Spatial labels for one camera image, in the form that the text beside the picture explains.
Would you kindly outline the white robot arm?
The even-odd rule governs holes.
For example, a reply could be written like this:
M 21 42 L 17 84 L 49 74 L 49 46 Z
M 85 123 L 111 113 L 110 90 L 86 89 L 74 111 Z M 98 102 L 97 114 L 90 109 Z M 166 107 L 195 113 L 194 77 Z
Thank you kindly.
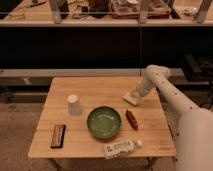
M 136 90 L 146 96 L 157 87 L 180 116 L 176 138 L 176 171 L 213 171 L 213 112 L 199 107 L 169 80 L 170 70 L 148 65 Z

